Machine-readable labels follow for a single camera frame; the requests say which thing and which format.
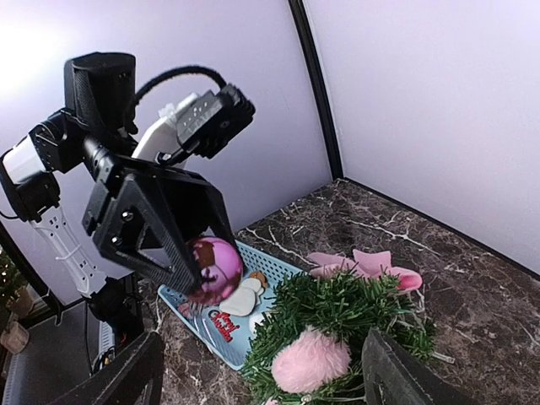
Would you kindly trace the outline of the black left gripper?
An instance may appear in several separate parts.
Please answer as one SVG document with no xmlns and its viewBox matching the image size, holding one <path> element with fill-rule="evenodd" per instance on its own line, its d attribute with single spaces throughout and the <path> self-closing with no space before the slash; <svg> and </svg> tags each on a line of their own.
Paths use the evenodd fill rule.
<svg viewBox="0 0 540 405">
<path fill-rule="evenodd" d="M 84 228 L 102 257 L 185 295 L 202 276 L 186 246 L 207 230 L 234 244 L 222 193 L 182 171 L 191 157 L 211 159 L 253 121 L 256 109 L 211 68 L 175 67 L 135 85 L 136 60 L 94 52 L 64 65 L 58 156 L 62 168 L 85 164 L 95 180 Z M 173 78 L 200 75 L 217 89 L 169 104 L 140 132 L 136 109 Z"/>
</svg>

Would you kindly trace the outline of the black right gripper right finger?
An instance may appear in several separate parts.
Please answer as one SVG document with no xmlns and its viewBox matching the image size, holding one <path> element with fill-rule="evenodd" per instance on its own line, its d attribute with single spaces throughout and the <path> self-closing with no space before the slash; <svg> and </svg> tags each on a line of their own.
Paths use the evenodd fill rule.
<svg viewBox="0 0 540 405">
<path fill-rule="evenodd" d="M 433 374 L 384 332 L 371 328 L 362 349 L 368 404 L 466 405 L 475 402 Z"/>
</svg>

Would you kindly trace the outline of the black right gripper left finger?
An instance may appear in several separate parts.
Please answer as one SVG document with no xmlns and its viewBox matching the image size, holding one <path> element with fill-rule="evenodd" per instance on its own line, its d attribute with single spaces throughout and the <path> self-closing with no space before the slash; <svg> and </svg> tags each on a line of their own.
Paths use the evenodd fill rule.
<svg viewBox="0 0 540 405">
<path fill-rule="evenodd" d="M 52 403 L 159 405 L 164 350 L 164 342 L 157 332 L 143 333 L 111 364 Z"/>
</svg>

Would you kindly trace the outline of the shiny pink bauble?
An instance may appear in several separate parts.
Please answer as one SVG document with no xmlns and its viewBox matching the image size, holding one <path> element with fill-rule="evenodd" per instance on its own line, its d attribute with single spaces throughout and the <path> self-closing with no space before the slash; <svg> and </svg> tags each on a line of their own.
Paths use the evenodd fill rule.
<svg viewBox="0 0 540 405">
<path fill-rule="evenodd" d="M 226 240 L 204 236 L 190 240 L 202 276 L 201 287 L 188 297 L 200 305 L 219 305 L 239 287 L 243 277 L 243 261 L 237 249 Z"/>
</svg>

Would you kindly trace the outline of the pink fluffy pompom ornament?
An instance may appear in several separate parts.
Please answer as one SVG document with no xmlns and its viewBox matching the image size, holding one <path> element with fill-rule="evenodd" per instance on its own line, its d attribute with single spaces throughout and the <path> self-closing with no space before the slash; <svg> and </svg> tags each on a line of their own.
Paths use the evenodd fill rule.
<svg viewBox="0 0 540 405">
<path fill-rule="evenodd" d="M 278 388 L 287 393 L 312 393 L 348 373 L 349 346 L 332 335 L 308 326 L 279 351 L 270 371 Z"/>
</svg>

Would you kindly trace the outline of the small green christmas tree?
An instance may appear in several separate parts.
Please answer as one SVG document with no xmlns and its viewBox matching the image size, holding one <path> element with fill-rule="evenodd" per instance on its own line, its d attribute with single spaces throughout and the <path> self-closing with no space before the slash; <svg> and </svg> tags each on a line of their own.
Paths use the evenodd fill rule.
<svg viewBox="0 0 540 405">
<path fill-rule="evenodd" d="M 428 360 L 434 350 L 435 330 L 413 311 L 413 302 L 397 287 L 395 276 L 376 279 L 352 272 L 333 278 L 313 278 L 297 273 L 274 289 L 275 300 L 251 340 L 251 351 L 241 374 L 255 402 L 278 404 L 362 404 L 364 377 L 362 348 L 372 327 L 387 333 L 412 356 Z M 351 352 L 348 373 L 312 393 L 287 393 L 278 388 L 271 365 L 280 350 L 308 327 L 319 329 L 346 343 Z"/>
</svg>

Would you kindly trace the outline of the pink fabric bow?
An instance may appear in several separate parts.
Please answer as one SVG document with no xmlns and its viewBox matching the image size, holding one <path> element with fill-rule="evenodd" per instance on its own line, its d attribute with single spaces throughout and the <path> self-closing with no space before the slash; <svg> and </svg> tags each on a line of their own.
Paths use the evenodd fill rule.
<svg viewBox="0 0 540 405">
<path fill-rule="evenodd" d="M 410 292 L 420 289 L 423 284 L 421 275 L 414 270 L 392 265 L 392 254 L 389 251 L 367 253 L 353 249 L 353 258 L 312 252 L 308 260 L 316 267 L 310 270 L 313 278 L 329 279 L 339 273 L 352 272 L 357 277 L 376 279 L 382 275 L 395 276 L 399 280 L 398 289 Z"/>
</svg>

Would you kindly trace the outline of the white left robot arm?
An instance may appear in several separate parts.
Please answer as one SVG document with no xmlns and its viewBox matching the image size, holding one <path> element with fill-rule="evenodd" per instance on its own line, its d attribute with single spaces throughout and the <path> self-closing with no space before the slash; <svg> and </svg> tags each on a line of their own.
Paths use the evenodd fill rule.
<svg viewBox="0 0 540 405">
<path fill-rule="evenodd" d="M 42 235 L 92 314 L 122 340 L 139 334 L 138 318 L 123 283 L 73 233 L 57 173 L 83 165 L 92 177 L 82 225 L 103 258 L 183 294 L 198 312 L 238 289 L 243 262 L 221 192 L 184 164 L 213 158 L 256 112 L 211 68 L 175 67 L 141 88 L 135 69 L 122 52 L 67 60 L 64 107 L 1 158 L 14 217 Z"/>
</svg>

